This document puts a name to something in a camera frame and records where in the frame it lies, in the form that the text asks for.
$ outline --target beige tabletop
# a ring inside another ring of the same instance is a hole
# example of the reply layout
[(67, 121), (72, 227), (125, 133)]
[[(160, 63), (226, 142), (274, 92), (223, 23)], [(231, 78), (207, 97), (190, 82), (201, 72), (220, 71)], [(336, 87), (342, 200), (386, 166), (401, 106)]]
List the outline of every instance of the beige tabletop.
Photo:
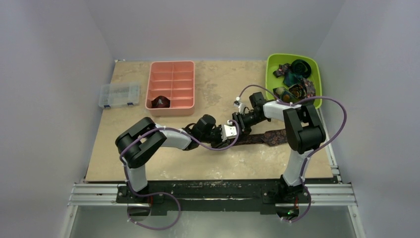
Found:
[[(150, 62), (119, 61), (115, 64), (111, 83), (139, 81), (140, 104), (133, 107), (104, 110), (86, 181), (121, 181), (124, 172), (118, 159), (115, 139), (144, 117), (155, 123), (175, 128), (197, 122), (204, 114), (212, 115), (217, 124), (225, 124), (237, 111), (233, 101), (249, 84), (264, 85), (265, 61), (196, 61), (195, 112), (185, 117), (152, 117), (145, 108)], [(261, 91), (251, 87), (241, 97), (249, 105), (248, 97)], [(252, 133), (283, 129), (284, 123), (272, 120), (252, 127)], [(288, 144), (235, 146), (226, 151), (210, 151), (199, 147), (192, 151), (160, 148), (146, 164), (149, 180), (176, 179), (271, 179), (279, 178), (286, 169), (290, 148)], [(332, 177), (325, 149), (313, 156), (306, 176)]]

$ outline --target pink divided tray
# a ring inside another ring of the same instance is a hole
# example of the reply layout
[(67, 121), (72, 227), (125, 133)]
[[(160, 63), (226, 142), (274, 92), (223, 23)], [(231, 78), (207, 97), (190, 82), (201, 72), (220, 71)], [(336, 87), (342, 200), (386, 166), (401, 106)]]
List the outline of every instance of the pink divided tray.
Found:
[[(150, 66), (146, 108), (152, 116), (187, 116), (194, 113), (194, 62), (159, 61)], [(152, 108), (158, 96), (170, 100), (170, 108)]]

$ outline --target dark patterned cloth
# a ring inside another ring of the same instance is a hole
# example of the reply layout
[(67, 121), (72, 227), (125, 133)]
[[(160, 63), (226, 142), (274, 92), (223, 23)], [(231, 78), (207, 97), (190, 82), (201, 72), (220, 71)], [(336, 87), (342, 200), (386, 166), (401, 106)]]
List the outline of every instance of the dark patterned cloth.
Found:
[(289, 63), (279, 64), (278, 70), (273, 72), (274, 76), (276, 76), (277, 78), (284, 76), (289, 71), (289, 67), (290, 67)]
[(269, 130), (264, 134), (244, 135), (239, 137), (236, 145), (266, 144), (268, 146), (276, 146), (287, 143), (286, 130)]

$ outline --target purple cable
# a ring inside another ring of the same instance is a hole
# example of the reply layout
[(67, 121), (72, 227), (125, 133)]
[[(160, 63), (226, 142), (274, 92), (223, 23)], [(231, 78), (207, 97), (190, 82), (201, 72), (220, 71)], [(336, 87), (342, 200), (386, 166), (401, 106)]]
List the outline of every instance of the purple cable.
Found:
[(241, 97), (242, 94), (245, 92), (245, 90), (247, 90), (247, 88), (249, 88), (249, 87), (261, 88), (261, 89), (267, 91), (269, 94), (271, 94), (276, 100), (280, 101), (280, 99), (274, 93), (270, 92), (270, 90), (268, 90), (268, 89), (266, 89), (262, 86), (256, 85), (256, 84), (250, 84), (250, 85), (246, 86), (244, 89), (242, 89), (241, 93), (239, 94), (239, 97)]
[[(305, 99), (302, 99), (302, 100), (300, 100), (300, 101), (298, 101), (297, 103), (294, 103), (294, 104), (292, 104), (291, 106), (296, 106), (296, 105), (299, 105), (299, 104), (302, 104), (302, 103), (305, 103), (305, 102), (309, 102), (309, 101), (312, 101), (312, 100), (315, 100), (315, 99), (326, 99), (326, 100), (330, 100), (330, 101), (333, 101), (333, 102), (335, 102), (336, 104), (338, 104), (340, 107), (341, 107), (341, 109), (343, 110), (343, 115), (344, 115), (344, 118), (343, 118), (343, 122), (341, 123), (341, 126), (340, 126), (340, 128), (338, 129), (338, 131), (326, 142), (326, 143), (324, 143), (323, 145), (321, 145), (319, 148), (317, 148), (316, 150), (314, 150), (314, 151), (312, 151), (312, 152), (310, 152), (309, 154), (308, 154), (308, 156), (305, 158), (305, 160), (303, 161), (303, 164), (302, 164), (302, 168), (301, 168), (301, 172), (300, 172), (300, 176), (301, 177), (303, 177), (303, 175), (304, 175), (304, 171), (305, 171), (305, 166), (306, 166), (306, 163), (308, 162), (308, 158), (310, 158), (312, 155), (314, 155), (316, 152), (318, 152), (319, 150), (321, 150), (322, 148), (324, 148), (325, 146), (327, 146), (328, 144), (330, 144), (333, 140), (335, 140), (335, 138), (337, 138), (337, 136), (341, 133), (341, 131), (343, 130), (343, 128), (344, 128), (344, 126), (346, 125), (346, 121), (347, 121), (347, 111), (346, 111), (346, 109), (344, 108), (344, 106), (343, 106), (343, 104), (341, 104), (340, 102), (338, 102), (337, 100), (335, 100), (335, 99), (333, 99), (333, 98), (330, 98), (330, 97), (327, 97), (327, 96), (313, 96), (313, 97), (310, 97), (310, 98), (305, 98)], [(308, 193), (308, 197), (309, 197), (309, 203), (308, 203), (308, 207), (306, 208), (306, 210), (302, 213), (302, 215), (300, 215), (299, 217), (297, 217), (296, 219), (294, 219), (294, 220), (288, 220), (289, 222), (297, 222), (298, 220), (300, 220), (300, 219), (302, 219), (307, 213), (308, 213), (308, 211), (309, 211), (309, 209), (310, 209), (310, 207), (311, 207), (311, 203), (312, 203), (312, 198), (311, 198), (311, 195), (310, 195), (310, 193), (309, 193), (309, 189), (305, 186), (305, 182), (303, 181), (303, 179), (301, 179), (301, 183), (302, 183), (302, 186), (304, 187), (304, 189), (306, 190), (306, 192)]]
[(170, 198), (172, 198), (173, 200), (175, 200), (176, 205), (178, 206), (178, 215), (176, 216), (175, 221), (173, 221), (171, 224), (169, 224), (169, 225), (168, 225), (168, 226), (166, 226), (166, 227), (150, 227), (150, 226), (147, 226), (147, 225), (144, 225), (144, 224), (138, 223), (138, 222), (134, 221), (134, 220), (130, 217), (129, 210), (127, 209), (127, 216), (128, 216), (128, 220), (129, 220), (130, 222), (134, 223), (135, 225), (138, 225), (138, 226), (141, 226), (141, 227), (144, 227), (144, 228), (150, 229), (150, 230), (162, 231), (162, 230), (166, 230), (166, 229), (168, 229), (168, 228), (173, 227), (173, 226), (174, 226), (174, 225), (178, 222), (179, 218), (181, 217), (181, 204), (179, 203), (178, 199), (176, 199), (176, 197), (175, 197), (175, 196), (173, 196), (172, 194), (167, 193), (167, 192), (154, 192), (154, 193), (149, 193), (149, 194), (138, 194), (138, 193), (136, 193), (136, 191), (134, 191), (133, 186), (131, 185), (131, 182), (128, 180), (128, 171), (127, 171), (127, 170), (128, 170), (128, 167), (127, 167), (127, 164), (125, 163), (125, 160), (123, 159), (124, 154), (125, 154), (125, 153), (127, 153), (127, 151), (128, 151), (131, 147), (133, 147), (135, 144), (137, 144), (137, 143), (138, 143), (141, 139), (145, 138), (146, 136), (148, 136), (148, 135), (150, 135), (150, 134), (152, 134), (152, 133), (154, 133), (154, 132), (156, 132), (156, 131), (158, 131), (158, 130), (171, 130), (171, 131), (176, 131), (176, 132), (179, 132), (179, 133), (181, 133), (181, 134), (183, 134), (183, 135), (186, 135), (186, 136), (190, 137), (192, 140), (194, 140), (195, 142), (197, 142), (199, 145), (203, 146), (203, 147), (204, 147), (204, 148), (206, 148), (206, 149), (209, 149), (209, 150), (214, 150), (214, 151), (223, 151), (223, 150), (227, 150), (227, 149), (229, 149), (230, 147), (232, 147), (232, 146), (236, 143), (236, 141), (238, 141), (238, 138), (239, 138), (239, 125), (238, 125), (238, 122), (236, 122), (235, 120), (229, 120), (229, 121), (231, 121), (231, 122), (233, 122), (233, 123), (235, 124), (235, 127), (236, 127), (236, 137), (235, 137), (235, 139), (233, 140), (233, 142), (232, 142), (231, 144), (229, 144), (228, 146), (223, 147), (223, 148), (211, 148), (211, 147), (208, 147), (208, 146), (206, 146), (205, 144), (201, 143), (201, 142), (200, 142), (199, 140), (197, 140), (196, 138), (194, 138), (193, 136), (191, 136), (191, 135), (187, 134), (186, 132), (180, 131), (180, 130), (175, 129), (175, 128), (172, 128), (172, 127), (159, 127), (159, 128), (154, 128), (154, 129), (152, 129), (152, 130), (150, 130), (150, 131), (148, 131), (148, 132), (144, 133), (144, 134), (143, 134), (143, 135), (141, 135), (139, 138), (135, 139), (135, 140), (133, 141), (133, 143), (131, 143), (130, 145), (128, 145), (128, 146), (127, 146), (127, 147), (126, 147), (126, 148), (125, 148), (125, 149), (121, 152), (121, 154), (119, 155), (119, 159), (120, 159), (120, 161), (123, 163), (123, 165), (127, 168), (127, 169), (125, 169), (125, 170), (124, 170), (124, 173), (125, 173), (125, 178), (127, 179), (127, 185), (128, 185), (128, 187), (130, 188), (131, 192), (132, 192), (135, 196), (137, 196), (137, 197), (149, 197), (149, 196), (158, 195), (158, 194), (167, 195), (167, 196), (169, 196)]

